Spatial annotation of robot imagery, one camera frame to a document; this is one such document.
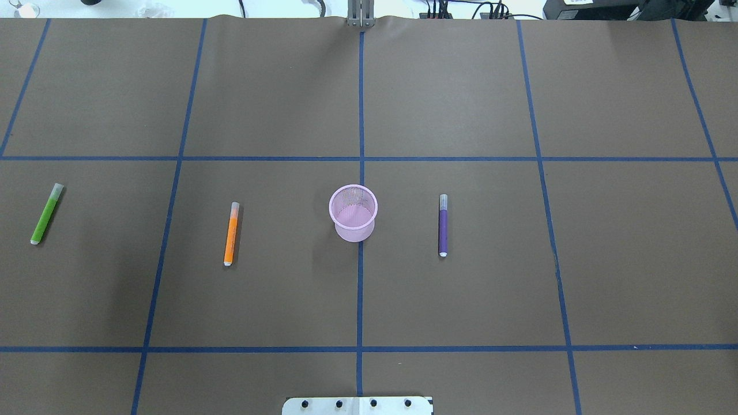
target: mesh cup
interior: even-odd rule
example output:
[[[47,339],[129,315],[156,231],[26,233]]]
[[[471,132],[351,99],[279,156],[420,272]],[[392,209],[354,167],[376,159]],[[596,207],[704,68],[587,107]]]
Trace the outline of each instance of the mesh cup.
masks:
[[[336,232],[349,242],[361,242],[371,235],[376,211],[374,193],[360,185],[343,186],[328,202],[328,213],[336,224]]]

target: blue tape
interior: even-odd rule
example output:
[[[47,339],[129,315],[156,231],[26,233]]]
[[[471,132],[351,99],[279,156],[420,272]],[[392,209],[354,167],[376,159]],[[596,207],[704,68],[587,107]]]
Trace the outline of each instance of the blue tape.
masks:
[[[569,157],[543,156],[544,162],[714,162],[712,157]],[[720,162],[738,162],[738,157],[718,157]],[[1,156],[6,161],[177,161],[178,156]],[[364,162],[537,162],[537,157],[363,157]],[[184,156],[183,162],[361,162],[351,156]]]
[[[364,346],[364,353],[493,353],[567,351],[567,346]]]
[[[359,33],[359,184],[365,183],[364,153],[364,32]],[[356,266],[356,395],[364,394],[364,242],[359,242]]]
[[[556,268],[556,285],[559,290],[559,308],[561,309],[561,320],[564,326],[564,339],[566,346],[571,346],[571,334],[569,332],[569,317],[566,312],[566,300],[564,297],[564,284],[561,279],[561,268],[559,266],[559,251],[556,248],[556,235],[554,234],[554,222],[551,218],[551,206],[548,202],[548,188],[546,186],[545,172],[543,171],[543,158],[541,155],[541,145],[538,138],[538,126],[536,123],[536,112],[533,107],[533,93],[531,91],[531,79],[528,74],[528,62],[525,57],[525,43],[523,41],[523,28],[520,21],[516,21],[517,37],[520,43],[520,59],[523,64],[523,77],[525,78],[525,93],[528,96],[528,112],[531,115],[531,128],[533,130],[533,141],[536,147],[536,158],[538,161],[538,175],[541,180],[541,191],[543,194],[543,207],[546,212],[546,222],[548,224],[548,239],[551,243],[551,251],[553,252],[553,262]],[[576,367],[574,365],[574,354],[571,350],[567,351],[569,360],[569,375],[571,377],[571,390],[574,398],[574,409],[576,415],[582,415],[582,404],[579,399],[579,384],[576,379]]]
[[[197,86],[197,75],[200,70],[200,59],[202,57],[202,47],[205,42],[205,31],[207,29],[207,19],[202,19],[202,28],[200,29],[200,42],[197,47],[197,57],[195,59],[195,69],[192,75],[192,84],[190,85],[190,97],[187,100],[187,111],[184,114],[184,125],[182,126],[182,139],[179,143],[179,155],[177,156],[177,166],[174,170],[174,180],[172,181],[172,191],[169,197],[169,208],[167,210],[167,220],[164,225],[164,235],[162,237],[162,247],[159,250],[159,263],[156,266],[156,277],[154,279],[154,290],[151,294],[151,304],[148,309],[148,318],[146,320],[146,332],[143,340],[143,350],[141,351],[141,360],[139,362],[139,372],[136,378],[136,388],[134,390],[134,400],[131,404],[131,415],[138,412],[139,398],[141,397],[141,387],[143,384],[143,375],[146,370],[146,358],[148,347],[151,341],[151,329],[154,326],[154,313],[156,312],[156,299],[159,297],[159,285],[162,282],[162,271],[164,269],[164,257],[167,252],[167,243],[169,240],[169,229],[172,224],[172,214],[174,212],[174,202],[176,201],[177,188],[179,186],[179,173],[182,171],[182,158],[185,155],[185,145],[187,144],[187,130],[190,125],[190,113],[192,112],[192,103],[195,99],[195,89]]]
[[[51,25],[51,19],[48,18],[46,20],[46,24],[44,25],[44,31],[41,32],[41,38],[38,39],[38,46],[36,47],[36,52],[33,54],[33,59],[31,60],[31,64],[28,67],[28,72],[26,73],[26,79],[23,81],[23,86],[21,87],[21,93],[18,94],[18,100],[15,102],[15,108],[13,108],[13,114],[10,115],[10,122],[7,124],[7,129],[5,130],[5,135],[2,139],[2,144],[0,144],[0,156],[2,156],[5,153],[5,148],[7,147],[7,142],[10,140],[10,133],[13,132],[13,125],[15,125],[15,119],[18,116],[18,111],[21,109],[21,103],[23,103],[23,96],[26,94],[26,90],[28,89],[28,83],[31,81],[31,75],[33,75],[33,70],[36,68],[36,62],[38,62],[38,56],[41,54],[41,48],[44,46],[44,41],[46,40],[46,34],[49,32],[49,26]]]
[[[287,346],[287,347],[156,347],[148,348],[149,353],[354,353],[353,346]]]
[[[143,347],[0,346],[0,353],[141,353]]]
[[[571,346],[570,349],[572,351],[738,350],[738,344],[609,344]]]
[[[694,90],[692,84],[692,77],[689,75],[689,69],[687,68],[687,61],[684,58],[684,51],[682,50],[682,42],[679,39],[679,31],[677,30],[677,21],[672,18],[672,32],[674,33],[674,40],[677,42],[677,51],[679,52],[679,60],[682,62],[682,70],[684,71],[684,78],[687,80],[687,86],[689,87],[689,93],[692,95],[692,101],[694,101],[694,107],[697,110],[697,116],[700,118],[700,124],[702,124],[702,131],[705,133],[705,140],[707,140],[707,146],[710,148],[710,154],[712,154],[712,160],[715,164],[715,170],[717,171],[717,177],[720,179],[720,185],[723,187],[723,193],[725,194],[725,201],[728,203],[728,209],[731,211],[733,216],[733,225],[738,230],[738,215],[736,214],[735,206],[733,205],[733,199],[731,198],[731,192],[728,190],[728,184],[725,183],[725,177],[723,176],[723,170],[720,168],[720,161],[717,158],[717,152],[713,145],[712,138],[710,137],[710,131],[707,129],[707,122],[705,121],[705,115],[702,113],[702,106],[700,106],[700,100],[697,99],[697,93]]]

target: black cable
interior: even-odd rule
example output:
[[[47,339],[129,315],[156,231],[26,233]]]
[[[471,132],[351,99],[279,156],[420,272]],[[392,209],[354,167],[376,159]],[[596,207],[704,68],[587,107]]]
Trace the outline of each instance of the black cable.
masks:
[[[502,14],[502,10],[501,10],[502,5],[503,5],[502,2],[497,3],[497,6],[494,8],[494,12],[492,12],[492,13],[489,14],[489,18],[502,17],[502,15],[503,15]]]
[[[522,16],[522,17],[532,17],[532,18],[537,18],[538,20],[545,20],[544,18],[540,18],[540,17],[538,17],[538,16],[533,16],[533,15],[524,15],[524,14],[504,15],[504,16],[502,16],[502,17],[500,17],[500,18],[517,17],[517,16]]]
[[[475,17],[477,17],[477,13],[479,13],[479,9],[482,8],[483,5],[489,4],[489,13],[492,14],[492,8],[494,7],[494,4],[491,1],[485,1],[484,3],[477,3],[479,4],[477,6],[477,9],[474,10],[474,14],[472,15],[472,20],[474,20]]]
[[[484,4],[489,3],[489,1],[471,1],[471,0],[448,0],[451,3],[469,3],[469,4]]]
[[[320,4],[320,17],[325,17],[325,2],[318,0],[318,4]]]

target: black device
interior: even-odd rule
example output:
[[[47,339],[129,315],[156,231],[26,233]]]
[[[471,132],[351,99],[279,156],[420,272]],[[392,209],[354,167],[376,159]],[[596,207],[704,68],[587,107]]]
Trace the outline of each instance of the black device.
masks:
[[[705,11],[714,0],[643,0],[636,20],[654,21],[665,18],[705,21]]]
[[[549,20],[627,20],[641,0],[546,0],[543,15]]]

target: brown table surface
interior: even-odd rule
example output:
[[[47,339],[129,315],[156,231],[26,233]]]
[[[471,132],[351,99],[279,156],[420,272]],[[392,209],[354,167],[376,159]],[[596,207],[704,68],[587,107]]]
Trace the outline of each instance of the brown table surface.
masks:
[[[0,414],[406,394],[441,415],[735,414],[738,25],[6,19],[0,38]],[[327,211],[352,182],[379,200],[360,244]]]

